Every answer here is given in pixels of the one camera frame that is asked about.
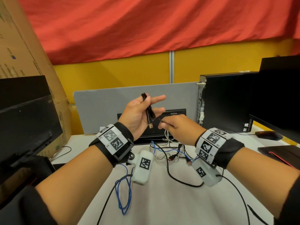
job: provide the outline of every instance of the computer tower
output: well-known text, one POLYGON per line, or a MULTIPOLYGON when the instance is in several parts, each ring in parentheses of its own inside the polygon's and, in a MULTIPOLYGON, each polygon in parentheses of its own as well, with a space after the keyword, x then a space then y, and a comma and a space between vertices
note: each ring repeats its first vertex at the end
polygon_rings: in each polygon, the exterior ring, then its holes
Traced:
POLYGON ((206 129, 249 132, 253 79, 258 72, 230 72, 200 76, 197 122, 206 129))

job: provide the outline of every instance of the red trim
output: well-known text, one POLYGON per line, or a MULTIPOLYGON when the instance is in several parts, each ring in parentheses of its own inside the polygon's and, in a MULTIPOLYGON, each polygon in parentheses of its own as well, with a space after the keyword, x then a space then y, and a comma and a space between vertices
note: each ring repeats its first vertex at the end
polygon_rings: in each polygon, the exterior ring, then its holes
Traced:
POLYGON ((272 154, 272 155, 274 155, 274 156, 276 156, 278 159, 280 159, 281 161, 283 161, 283 162, 286 163, 287 165, 289 165, 289 166, 295 168, 294 166, 292 166, 291 164, 289 164, 287 161, 285 161, 284 159, 282 159, 282 158, 280 158, 278 155, 276 155, 274 152, 269 151, 269 153, 272 154))

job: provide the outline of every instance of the hand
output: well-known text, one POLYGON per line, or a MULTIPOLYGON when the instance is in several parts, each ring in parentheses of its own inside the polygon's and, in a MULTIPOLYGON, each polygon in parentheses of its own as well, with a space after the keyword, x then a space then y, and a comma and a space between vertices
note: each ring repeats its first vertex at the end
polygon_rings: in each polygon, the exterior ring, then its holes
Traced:
MULTIPOLYGON (((145 131, 148 126, 146 109, 148 106, 166 99, 165 95, 160 95, 151 98, 147 94, 147 98, 143 102, 143 98, 140 96, 135 100, 129 102, 119 118, 119 122, 125 125, 132 133, 134 140, 137 140, 145 131)), ((166 110, 161 108, 152 108, 156 117, 160 116, 166 110)))
POLYGON ((168 130, 180 143, 195 146, 198 137, 206 130, 185 115, 167 116, 162 119, 159 129, 168 130))

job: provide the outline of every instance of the forearm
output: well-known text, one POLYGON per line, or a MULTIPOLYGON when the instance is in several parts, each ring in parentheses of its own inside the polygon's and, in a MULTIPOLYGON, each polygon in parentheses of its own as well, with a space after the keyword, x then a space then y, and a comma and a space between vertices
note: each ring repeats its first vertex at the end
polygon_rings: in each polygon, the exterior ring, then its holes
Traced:
POLYGON ((271 213, 279 218, 282 206, 300 171, 248 148, 231 159, 227 170, 271 213))
POLYGON ((77 224, 112 169, 108 159, 93 145, 36 189, 58 224, 77 224))

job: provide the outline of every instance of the red cloth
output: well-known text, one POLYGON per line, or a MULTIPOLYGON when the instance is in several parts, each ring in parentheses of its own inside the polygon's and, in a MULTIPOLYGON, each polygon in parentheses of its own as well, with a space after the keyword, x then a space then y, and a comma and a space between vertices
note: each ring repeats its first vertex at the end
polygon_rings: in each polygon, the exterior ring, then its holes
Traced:
POLYGON ((19 0, 53 64, 284 36, 293 0, 19 0))

